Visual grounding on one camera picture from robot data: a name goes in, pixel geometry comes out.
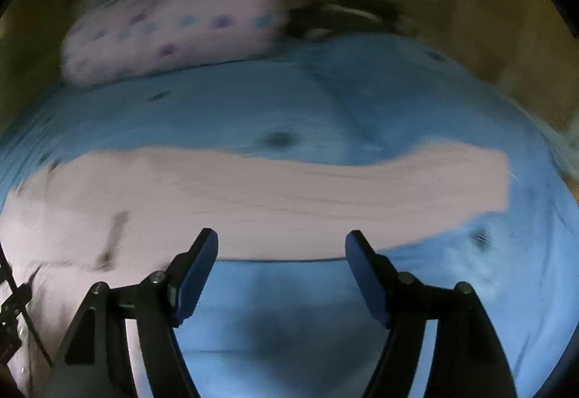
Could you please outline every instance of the polka dot pillow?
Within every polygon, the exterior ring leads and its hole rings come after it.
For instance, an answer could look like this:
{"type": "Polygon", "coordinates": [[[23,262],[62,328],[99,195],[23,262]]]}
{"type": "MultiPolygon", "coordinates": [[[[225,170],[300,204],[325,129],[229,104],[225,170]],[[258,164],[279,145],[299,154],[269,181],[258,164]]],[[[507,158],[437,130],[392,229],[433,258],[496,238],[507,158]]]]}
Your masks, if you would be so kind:
{"type": "Polygon", "coordinates": [[[63,76],[85,87],[270,50],[286,23],[278,0],[107,0],[63,43],[63,76]]]}

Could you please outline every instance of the mattress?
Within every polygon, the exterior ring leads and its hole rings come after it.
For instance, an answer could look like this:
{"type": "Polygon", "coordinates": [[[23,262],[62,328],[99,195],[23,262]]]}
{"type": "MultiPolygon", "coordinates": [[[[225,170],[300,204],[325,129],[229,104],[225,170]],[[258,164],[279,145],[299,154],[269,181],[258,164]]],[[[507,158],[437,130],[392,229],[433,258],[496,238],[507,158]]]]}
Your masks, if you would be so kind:
{"type": "MultiPolygon", "coordinates": [[[[0,194],[95,150],[210,148],[364,166],[441,142],[504,153],[508,208],[383,252],[423,282],[472,283],[519,396],[531,397],[579,319],[579,209],[532,121],[414,41],[355,34],[262,60],[59,88],[5,138],[0,194]]],[[[384,334],[341,259],[218,262],[195,316],[177,330],[205,397],[361,395],[384,334]]],[[[424,390],[434,334],[430,325],[412,396],[424,390]]]]}

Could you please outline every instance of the black bracket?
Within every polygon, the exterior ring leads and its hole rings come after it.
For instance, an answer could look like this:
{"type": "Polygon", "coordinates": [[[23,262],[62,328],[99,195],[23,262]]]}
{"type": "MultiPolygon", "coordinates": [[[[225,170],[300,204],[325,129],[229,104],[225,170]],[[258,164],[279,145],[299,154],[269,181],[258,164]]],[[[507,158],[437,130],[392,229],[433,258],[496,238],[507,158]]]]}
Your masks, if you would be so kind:
{"type": "MultiPolygon", "coordinates": [[[[153,396],[199,398],[174,327],[190,317],[217,257],[218,239],[204,229],[166,271],[138,285],[91,287],[59,349],[46,398],[136,398],[124,320],[137,320],[153,396]]],[[[454,290],[397,272],[359,231],[346,238],[346,258],[372,316],[390,330],[363,398],[408,396],[427,320],[438,319],[426,397],[516,398],[507,360],[471,285],[454,290]]]]}
{"type": "Polygon", "coordinates": [[[17,318],[32,297],[30,284],[24,283],[0,306],[0,364],[7,365],[22,345],[17,318]]]}
{"type": "Polygon", "coordinates": [[[499,338],[470,284],[453,290],[424,285],[374,252],[359,231],[346,258],[372,316],[390,330],[364,398],[407,397],[427,320],[438,320],[427,398],[516,398],[499,338]]]}

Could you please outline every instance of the black cable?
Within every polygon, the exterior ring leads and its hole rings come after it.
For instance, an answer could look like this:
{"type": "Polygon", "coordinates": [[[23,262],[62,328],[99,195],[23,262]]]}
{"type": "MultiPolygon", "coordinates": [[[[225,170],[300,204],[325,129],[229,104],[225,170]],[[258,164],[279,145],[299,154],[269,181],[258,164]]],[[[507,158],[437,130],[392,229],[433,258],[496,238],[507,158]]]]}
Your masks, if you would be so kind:
{"type": "MultiPolygon", "coordinates": [[[[18,302],[18,300],[19,300],[18,293],[17,293],[18,287],[16,285],[16,281],[14,280],[14,276],[12,275],[12,268],[10,267],[10,264],[8,264],[8,260],[6,259],[6,255],[4,254],[4,250],[2,249],[2,243],[0,243],[0,271],[5,272],[5,277],[6,277],[6,280],[8,282],[8,286],[10,287],[12,294],[14,295],[14,297],[16,298],[16,301],[18,302]]],[[[34,341],[38,345],[40,352],[42,353],[42,355],[46,359],[46,362],[48,362],[48,366],[52,367],[52,359],[50,358],[50,355],[48,355],[48,351],[44,347],[44,344],[42,344],[42,340],[40,339],[40,335],[38,334],[37,329],[34,327],[34,323],[31,319],[30,315],[28,314],[28,310],[26,309],[26,305],[20,305],[20,313],[22,313],[22,317],[24,317],[24,321],[26,322],[26,325],[28,326],[28,330],[30,331],[30,334],[33,335],[34,341]]]]}

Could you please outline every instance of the metal screw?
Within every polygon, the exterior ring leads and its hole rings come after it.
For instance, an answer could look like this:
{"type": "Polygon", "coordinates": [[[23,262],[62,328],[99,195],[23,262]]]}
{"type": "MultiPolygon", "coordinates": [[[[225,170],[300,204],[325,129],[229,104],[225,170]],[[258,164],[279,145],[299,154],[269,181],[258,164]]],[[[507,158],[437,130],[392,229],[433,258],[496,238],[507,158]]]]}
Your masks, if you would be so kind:
{"type": "Polygon", "coordinates": [[[106,284],[105,282],[96,282],[95,285],[93,285],[90,288],[90,291],[92,293],[94,293],[95,295],[98,295],[100,292],[102,292],[104,289],[106,288],[106,284]]]}
{"type": "Polygon", "coordinates": [[[473,288],[468,282],[458,282],[456,286],[465,295],[473,293],[473,288]]]}
{"type": "Polygon", "coordinates": [[[153,272],[153,273],[149,276],[149,280],[150,280],[153,284],[160,284],[163,280],[165,280],[165,273],[164,273],[163,271],[153,272]]]}
{"type": "Polygon", "coordinates": [[[404,285],[410,285],[414,282],[414,276],[410,272],[401,272],[398,274],[398,281],[404,285]]]}

